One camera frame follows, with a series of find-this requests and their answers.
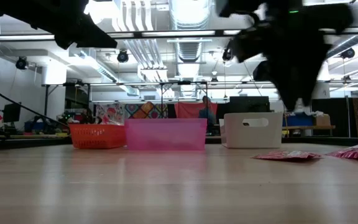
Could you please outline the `orange plastic basket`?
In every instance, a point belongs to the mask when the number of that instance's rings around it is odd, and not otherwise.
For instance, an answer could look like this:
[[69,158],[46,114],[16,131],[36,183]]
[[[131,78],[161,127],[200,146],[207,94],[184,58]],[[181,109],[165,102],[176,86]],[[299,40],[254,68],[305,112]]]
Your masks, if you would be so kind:
[[126,145],[124,126],[114,124],[69,124],[76,149],[111,149]]

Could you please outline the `white plastic bin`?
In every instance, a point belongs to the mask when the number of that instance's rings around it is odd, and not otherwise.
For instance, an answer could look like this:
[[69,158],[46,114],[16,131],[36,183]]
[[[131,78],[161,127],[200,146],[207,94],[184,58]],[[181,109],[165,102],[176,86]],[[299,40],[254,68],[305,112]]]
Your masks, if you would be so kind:
[[278,149],[281,112],[227,113],[219,120],[222,145],[229,149]]

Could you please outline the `black background stand frame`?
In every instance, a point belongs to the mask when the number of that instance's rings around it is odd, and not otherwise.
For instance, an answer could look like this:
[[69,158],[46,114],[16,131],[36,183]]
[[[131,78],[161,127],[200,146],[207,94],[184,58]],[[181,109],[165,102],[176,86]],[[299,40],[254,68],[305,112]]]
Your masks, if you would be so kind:
[[[343,87],[340,88],[344,88],[345,85],[347,86],[351,86],[351,85],[358,85],[358,80],[318,80],[316,82],[316,84],[343,84]],[[153,82],[153,83],[148,83],[148,82],[141,82],[141,83],[83,83],[83,82],[66,82],[66,83],[62,83],[62,84],[41,84],[42,87],[48,87],[50,88],[51,86],[54,86],[54,88],[56,88],[57,86],[73,86],[73,87],[79,87],[79,86],[86,86],[89,90],[91,89],[91,87],[94,86],[119,86],[119,87],[124,87],[124,86],[128,86],[131,88],[134,87],[140,87],[140,86],[146,86],[148,87],[155,87],[157,89],[157,86],[159,86],[160,89],[160,93],[161,93],[161,99],[160,101],[163,103],[164,102],[164,96],[163,94],[167,91],[166,89],[164,89],[164,86],[167,86],[167,88],[171,88],[172,86],[195,86],[198,89],[201,89],[202,91],[205,92],[205,94],[207,95],[208,93],[208,89],[210,89],[209,86],[215,86],[215,85],[223,85],[225,86],[224,89],[226,89],[226,87],[229,86],[235,86],[233,88],[241,88],[241,89],[245,89],[245,88],[255,88],[255,89],[263,89],[263,87],[265,88],[276,88],[274,86],[274,84],[272,82],[267,82],[267,81],[263,81],[263,82],[256,82],[256,81],[243,81],[243,82],[191,82],[191,81],[178,81],[178,82]],[[165,101],[174,101],[173,97],[166,97],[167,99]],[[131,100],[110,100],[110,101],[131,101]],[[109,100],[101,100],[101,101],[95,101],[95,102],[99,102],[99,103],[107,103],[110,102]]]

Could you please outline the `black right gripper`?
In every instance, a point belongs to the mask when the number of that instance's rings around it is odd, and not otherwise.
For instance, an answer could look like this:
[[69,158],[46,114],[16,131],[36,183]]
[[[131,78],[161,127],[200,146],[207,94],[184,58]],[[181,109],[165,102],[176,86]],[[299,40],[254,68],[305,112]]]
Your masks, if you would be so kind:
[[266,19],[252,12],[247,14],[253,24],[239,31],[228,43],[228,52],[239,62],[263,54],[270,62],[289,59],[277,65],[276,88],[289,111],[300,98],[298,85],[302,68],[309,62],[303,76],[303,104],[310,105],[315,86],[327,74],[326,54],[330,45],[324,41],[324,29],[340,35],[353,23],[348,4],[323,4],[288,8],[268,5]]

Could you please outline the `pink plastic bin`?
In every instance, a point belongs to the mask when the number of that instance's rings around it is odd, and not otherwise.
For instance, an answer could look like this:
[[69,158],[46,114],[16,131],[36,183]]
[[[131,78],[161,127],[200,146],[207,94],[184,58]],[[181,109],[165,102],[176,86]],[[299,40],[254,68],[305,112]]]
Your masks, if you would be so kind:
[[203,151],[207,120],[128,119],[124,127],[127,148],[132,151]]

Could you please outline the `blue crate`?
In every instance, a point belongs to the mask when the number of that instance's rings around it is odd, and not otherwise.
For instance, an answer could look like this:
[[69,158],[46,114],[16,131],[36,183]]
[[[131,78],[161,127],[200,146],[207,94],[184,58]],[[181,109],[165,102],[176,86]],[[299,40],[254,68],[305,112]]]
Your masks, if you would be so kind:
[[32,132],[32,131],[41,131],[45,129],[45,123],[44,122],[32,122],[27,121],[24,124],[24,131],[25,132]]

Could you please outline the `wooden shelf board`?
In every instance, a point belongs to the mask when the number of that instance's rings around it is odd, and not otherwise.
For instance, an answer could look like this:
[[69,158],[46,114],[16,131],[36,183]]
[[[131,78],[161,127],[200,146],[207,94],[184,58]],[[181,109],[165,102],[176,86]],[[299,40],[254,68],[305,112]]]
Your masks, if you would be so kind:
[[302,130],[314,130],[314,129],[318,129],[318,130],[333,130],[335,129],[336,126],[331,125],[331,126],[283,126],[282,130],[293,130],[293,129],[302,129]]

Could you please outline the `colourful patchwork quilt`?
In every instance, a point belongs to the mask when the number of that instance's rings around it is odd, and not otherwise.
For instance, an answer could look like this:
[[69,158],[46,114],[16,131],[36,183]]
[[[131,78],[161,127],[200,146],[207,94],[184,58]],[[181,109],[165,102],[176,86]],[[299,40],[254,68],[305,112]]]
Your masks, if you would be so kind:
[[153,104],[148,101],[143,104],[126,104],[126,119],[159,119],[168,118],[167,104]]

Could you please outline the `black partition panel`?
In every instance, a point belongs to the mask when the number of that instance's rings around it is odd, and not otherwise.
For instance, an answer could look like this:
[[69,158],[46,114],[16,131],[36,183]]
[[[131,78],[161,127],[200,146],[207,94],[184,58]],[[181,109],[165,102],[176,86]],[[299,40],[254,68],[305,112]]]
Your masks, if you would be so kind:
[[311,109],[330,115],[331,124],[335,126],[332,132],[334,137],[349,137],[349,121],[352,116],[351,98],[313,99]]

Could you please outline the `hanging floral cloth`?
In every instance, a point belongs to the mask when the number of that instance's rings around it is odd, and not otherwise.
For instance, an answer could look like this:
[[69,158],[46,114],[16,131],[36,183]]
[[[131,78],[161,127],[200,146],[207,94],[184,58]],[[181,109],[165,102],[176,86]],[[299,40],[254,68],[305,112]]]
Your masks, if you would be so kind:
[[114,103],[109,105],[96,105],[96,118],[98,124],[123,125],[125,118],[124,105]]

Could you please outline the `black round ceiling fixture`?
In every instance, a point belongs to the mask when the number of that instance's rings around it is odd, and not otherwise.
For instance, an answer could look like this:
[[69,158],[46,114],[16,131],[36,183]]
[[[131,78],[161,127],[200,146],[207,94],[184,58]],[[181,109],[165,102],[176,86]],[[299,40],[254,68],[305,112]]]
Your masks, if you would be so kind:
[[126,49],[121,49],[117,55],[117,61],[119,63],[126,63],[129,60],[129,55]]
[[230,47],[226,47],[223,50],[222,60],[224,62],[228,62],[228,61],[232,60],[232,58],[233,58],[232,49]]
[[353,48],[349,48],[349,49],[340,53],[340,57],[342,59],[353,58],[354,56],[355,56],[355,51]]
[[19,70],[27,70],[28,66],[29,66],[29,63],[27,61],[26,56],[21,56],[16,61],[16,68],[19,69]]

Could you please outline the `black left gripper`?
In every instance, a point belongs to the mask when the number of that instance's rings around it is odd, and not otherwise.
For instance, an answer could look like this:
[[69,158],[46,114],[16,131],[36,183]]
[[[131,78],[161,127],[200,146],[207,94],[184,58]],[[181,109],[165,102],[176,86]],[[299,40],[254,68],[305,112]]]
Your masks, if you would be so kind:
[[0,17],[7,15],[55,36],[57,45],[116,48],[117,42],[84,14],[88,0],[0,0]]

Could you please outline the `blue storage bin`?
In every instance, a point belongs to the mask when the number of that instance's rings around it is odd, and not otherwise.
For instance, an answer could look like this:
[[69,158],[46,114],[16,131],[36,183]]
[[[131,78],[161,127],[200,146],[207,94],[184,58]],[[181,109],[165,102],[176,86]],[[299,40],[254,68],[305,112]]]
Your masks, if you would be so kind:
[[282,126],[312,126],[313,117],[305,114],[286,116],[282,119]]

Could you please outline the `small black monitor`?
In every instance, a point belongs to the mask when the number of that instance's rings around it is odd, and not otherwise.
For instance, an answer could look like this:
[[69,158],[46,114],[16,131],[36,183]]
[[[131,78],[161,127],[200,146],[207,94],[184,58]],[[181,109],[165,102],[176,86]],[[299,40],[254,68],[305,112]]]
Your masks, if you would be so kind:
[[14,123],[20,120],[21,103],[11,103],[4,106],[2,120],[5,123]]

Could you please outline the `black computer monitor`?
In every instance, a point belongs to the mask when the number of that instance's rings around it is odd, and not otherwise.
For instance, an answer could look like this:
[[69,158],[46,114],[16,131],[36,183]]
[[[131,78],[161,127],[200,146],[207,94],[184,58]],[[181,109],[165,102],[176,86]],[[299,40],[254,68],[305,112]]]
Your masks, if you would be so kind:
[[270,112],[267,96],[231,96],[229,99],[230,113]]

